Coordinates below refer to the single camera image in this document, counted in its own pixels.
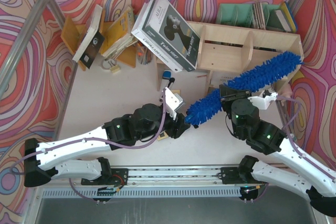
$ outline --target white table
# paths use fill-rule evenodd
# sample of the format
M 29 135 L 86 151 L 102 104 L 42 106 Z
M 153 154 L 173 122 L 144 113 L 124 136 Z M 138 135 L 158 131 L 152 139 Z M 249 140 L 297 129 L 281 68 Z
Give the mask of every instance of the white table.
M 113 118 L 133 113 L 146 103 L 159 105 L 160 93 L 156 91 L 154 63 L 135 69 L 126 65 L 112 74 L 104 71 L 94 61 L 90 70 L 77 70 L 59 139 L 91 131 Z M 173 89 L 180 89 L 186 110 L 190 104 L 203 97 L 205 77 L 199 72 L 180 72 Z M 260 112 L 260 118 L 281 127 L 275 104 Z M 230 135 L 225 126 L 225 113 L 219 112 L 198 129 L 191 127 L 180 138 L 166 138 L 140 150 L 119 149 L 96 153 L 83 159 L 99 156 L 108 158 L 111 165 L 221 165 L 239 164 L 245 155 L 252 155 L 267 163 L 278 163 L 252 150 L 245 142 Z

